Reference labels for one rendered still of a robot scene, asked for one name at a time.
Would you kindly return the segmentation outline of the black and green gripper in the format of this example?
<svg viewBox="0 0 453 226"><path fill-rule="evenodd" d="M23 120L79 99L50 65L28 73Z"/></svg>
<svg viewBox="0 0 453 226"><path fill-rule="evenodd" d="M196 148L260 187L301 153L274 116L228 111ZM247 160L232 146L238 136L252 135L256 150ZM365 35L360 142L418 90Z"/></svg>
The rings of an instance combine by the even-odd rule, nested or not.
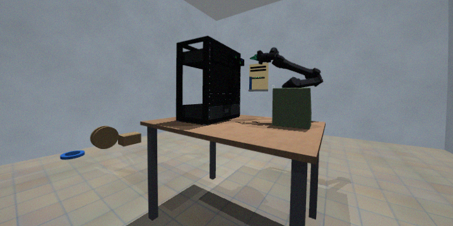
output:
<svg viewBox="0 0 453 226"><path fill-rule="evenodd" d="M250 59L259 61L259 64L262 64L262 61L268 61L267 53L262 54L262 51L257 51L257 54L251 57Z"/></svg>

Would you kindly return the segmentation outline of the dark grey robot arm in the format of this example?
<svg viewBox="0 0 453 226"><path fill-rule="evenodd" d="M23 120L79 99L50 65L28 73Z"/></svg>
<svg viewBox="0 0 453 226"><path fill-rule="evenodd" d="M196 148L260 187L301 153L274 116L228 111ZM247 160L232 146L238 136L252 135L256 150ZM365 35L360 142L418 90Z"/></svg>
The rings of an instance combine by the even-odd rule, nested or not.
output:
<svg viewBox="0 0 453 226"><path fill-rule="evenodd" d="M282 85L282 88L303 88L303 87L307 87L307 86L317 86L323 82L323 79L320 74L321 71L319 69L317 69L317 68L308 69L303 66L292 63L292 62L288 61L287 59L285 59L283 56L280 56L279 51L275 47L271 48L270 52L274 52L274 53L268 53L266 56L266 57L268 57L268 61L262 61L262 62L271 62L271 60L273 60L272 64L274 66L276 66L277 68L289 69L296 73L305 75L306 79L301 80L301 81L299 78L292 77L291 79L289 79L289 82L286 82ZM276 58L275 58L275 56L276 56ZM317 78L315 78L315 77L317 77Z"/></svg>

